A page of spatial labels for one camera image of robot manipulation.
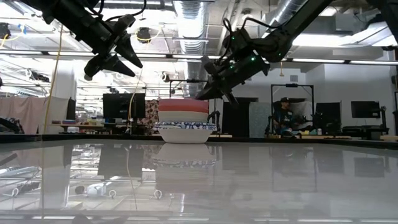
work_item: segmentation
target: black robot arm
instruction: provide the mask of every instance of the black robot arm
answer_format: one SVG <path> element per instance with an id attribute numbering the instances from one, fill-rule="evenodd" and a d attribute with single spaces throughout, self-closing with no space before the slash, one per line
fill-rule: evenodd
<path id="1" fill-rule="evenodd" d="M 204 89 L 197 94 L 196 99 L 208 100 L 225 95 L 229 102 L 236 103 L 232 88 L 242 83 L 256 73 L 263 71 L 268 74 L 268 62 L 280 62 L 292 47 L 294 39 L 300 35 L 333 0 L 308 0 L 295 15 L 278 27 L 271 27 L 255 19 L 246 21 L 257 22 L 260 25 L 274 29 L 263 39 L 252 39 L 244 29 L 231 31 L 224 40 L 224 47 L 229 52 L 227 58 L 221 57 L 217 62 L 204 56 L 201 60 L 210 78 Z M 367 0 L 378 8 L 386 20 L 392 34 L 398 41 L 398 0 Z"/>
<path id="2" fill-rule="evenodd" d="M 102 15 L 93 10 L 98 0 L 21 0 L 22 2 L 43 12 L 46 23 L 54 19 L 61 22 L 76 34 L 76 40 L 88 44 L 95 56 L 85 67 L 85 79 L 92 77 L 102 69 L 119 72 L 131 77 L 135 74 L 118 59 L 114 50 L 135 66 L 142 68 L 141 61 L 135 54 L 131 43 L 131 35 L 126 32 L 135 22 L 135 14 L 117 17 L 116 22 L 103 21 Z"/>

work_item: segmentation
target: red bowl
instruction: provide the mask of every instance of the red bowl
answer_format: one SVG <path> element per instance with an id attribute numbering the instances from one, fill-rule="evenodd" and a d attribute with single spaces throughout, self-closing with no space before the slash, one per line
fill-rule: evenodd
<path id="1" fill-rule="evenodd" d="M 208 101 L 193 100 L 193 99 L 162 99 L 159 100 L 159 106 L 162 105 L 184 105 L 184 106 L 197 106 L 202 108 L 209 108 Z"/>
<path id="2" fill-rule="evenodd" d="M 208 108 L 203 108 L 201 106 L 192 105 L 159 105 L 159 111 L 193 111 L 209 113 Z"/>

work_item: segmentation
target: person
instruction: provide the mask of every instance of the person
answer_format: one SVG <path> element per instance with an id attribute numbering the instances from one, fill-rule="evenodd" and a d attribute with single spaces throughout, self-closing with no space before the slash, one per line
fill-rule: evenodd
<path id="1" fill-rule="evenodd" d="M 280 99 L 281 107 L 279 110 L 275 110 L 272 122 L 275 127 L 277 134 L 281 134 L 283 131 L 292 130 L 293 126 L 293 111 L 289 110 L 290 101 L 287 97 Z"/>

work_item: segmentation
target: stacked bowls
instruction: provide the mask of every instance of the stacked bowls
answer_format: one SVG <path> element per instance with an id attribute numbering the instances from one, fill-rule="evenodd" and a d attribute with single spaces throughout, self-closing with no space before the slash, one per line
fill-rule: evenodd
<path id="1" fill-rule="evenodd" d="M 208 102 L 192 99 L 166 99 L 159 101 L 159 122 L 154 129 L 165 142 L 199 144 L 217 130 L 207 123 Z"/>

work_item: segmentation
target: glossy tabletop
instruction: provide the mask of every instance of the glossy tabletop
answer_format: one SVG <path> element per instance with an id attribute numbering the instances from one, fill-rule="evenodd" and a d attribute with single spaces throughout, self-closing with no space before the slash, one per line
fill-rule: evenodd
<path id="1" fill-rule="evenodd" d="M 0 223 L 398 223 L 397 158 L 330 144 L 0 144 Z"/>

